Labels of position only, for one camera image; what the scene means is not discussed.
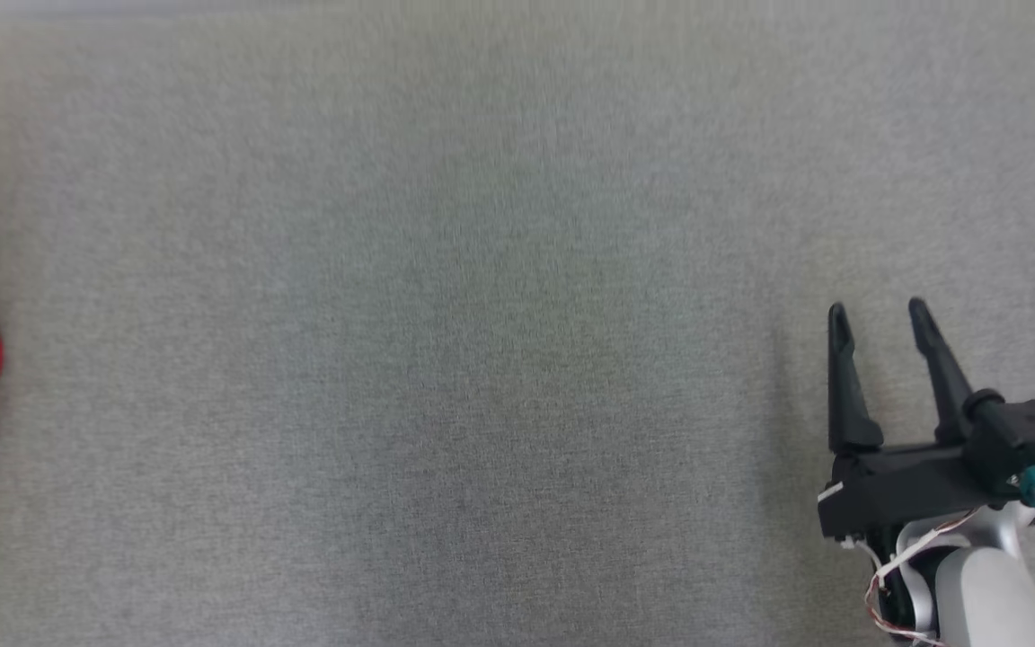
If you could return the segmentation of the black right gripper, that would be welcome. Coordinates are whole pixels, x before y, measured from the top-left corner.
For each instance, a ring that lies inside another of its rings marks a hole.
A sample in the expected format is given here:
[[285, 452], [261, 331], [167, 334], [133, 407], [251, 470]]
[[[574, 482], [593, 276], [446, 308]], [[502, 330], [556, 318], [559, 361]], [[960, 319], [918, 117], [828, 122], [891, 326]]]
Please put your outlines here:
[[842, 303], [828, 311], [828, 449], [833, 455], [829, 494], [818, 496], [818, 524], [827, 539], [863, 536], [881, 528], [1018, 501], [1003, 472], [986, 474], [965, 441], [965, 402], [974, 393], [931, 310], [908, 302], [917, 351], [931, 378], [936, 443], [882, 446], [883, 431], [868, 413], [854, 363], [855, 340]]

